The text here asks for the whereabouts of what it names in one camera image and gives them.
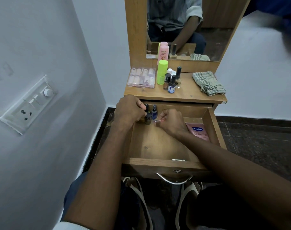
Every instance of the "shirt sleeve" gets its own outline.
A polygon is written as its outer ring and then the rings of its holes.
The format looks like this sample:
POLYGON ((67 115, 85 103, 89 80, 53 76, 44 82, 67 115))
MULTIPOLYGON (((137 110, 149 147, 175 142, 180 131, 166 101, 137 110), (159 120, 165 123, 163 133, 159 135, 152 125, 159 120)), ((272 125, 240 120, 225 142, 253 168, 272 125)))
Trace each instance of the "shirt sleeve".
POLYGON ((89 229, 69 222, 59 222, 58 224, 56 224, 53 230, 89 230, 89 229))
POLYGON ((199 24, 203 21, 202 0, 190 0, 189 8, 186 11, 186 21, 191 16, 199 17, 199 24))

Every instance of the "person's left hand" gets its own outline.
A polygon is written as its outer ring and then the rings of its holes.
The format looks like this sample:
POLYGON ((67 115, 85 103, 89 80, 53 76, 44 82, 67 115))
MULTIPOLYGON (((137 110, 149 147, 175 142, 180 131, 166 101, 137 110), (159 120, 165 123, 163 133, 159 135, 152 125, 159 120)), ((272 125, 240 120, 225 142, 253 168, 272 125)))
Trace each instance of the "person's left hand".
POLYGON ((114 123, 118 127, 130 129, 132 125, 146 115, 146 107, 139 98, 129 94, 120 99, 114 111, 114 123))

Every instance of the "wall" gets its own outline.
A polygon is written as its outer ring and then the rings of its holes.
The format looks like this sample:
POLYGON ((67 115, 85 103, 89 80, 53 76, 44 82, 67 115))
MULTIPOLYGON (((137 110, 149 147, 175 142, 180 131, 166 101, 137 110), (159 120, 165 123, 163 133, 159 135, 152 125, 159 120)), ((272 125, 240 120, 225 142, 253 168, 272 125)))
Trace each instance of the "wall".
POLYGON ((123 97, 130 71, 124 0, 72 0, 105 100, 123 97))
POLYGON ((21 136, 0 121, 0 229, 52 229, 105 110, 71 0, 0 0, 0 116, 44 74, 59 93, 21 136))
POLYGON ((291 120, 291 37, 279 17, 244 17, 216 72, 228 102, 216 115, 291 120))

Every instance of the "checkered cloth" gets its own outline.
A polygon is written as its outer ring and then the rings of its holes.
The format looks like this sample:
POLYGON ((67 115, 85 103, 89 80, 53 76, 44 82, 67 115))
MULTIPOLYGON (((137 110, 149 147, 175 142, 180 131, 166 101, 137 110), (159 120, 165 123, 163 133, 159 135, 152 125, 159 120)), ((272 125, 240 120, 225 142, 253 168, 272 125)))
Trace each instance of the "checkered cloth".
POLYGON ((195 53, 190 54, 190 59, 191 60, 210 60, 207 55, 201 55, 201 54, 195 54, 195 53))
POLYGON ((215 75, 211 71, 204 73, 193 73, 192 78, 201 88, 201 92, 206 93, 208 96, 212 96, 217 93, 226 93, 224 86, 217 81, 215 75))

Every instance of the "gray shirt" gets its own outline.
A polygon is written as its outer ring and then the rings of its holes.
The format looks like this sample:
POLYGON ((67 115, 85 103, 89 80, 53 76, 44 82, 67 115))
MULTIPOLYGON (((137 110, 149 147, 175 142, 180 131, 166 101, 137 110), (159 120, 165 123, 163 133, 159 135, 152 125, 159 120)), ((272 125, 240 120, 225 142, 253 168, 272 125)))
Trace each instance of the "gray shirt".
POLYGON ((189 17, 203 21, 202 0, 147 0, 147 21, 160 29, 173 31, 181 29, 189 17))

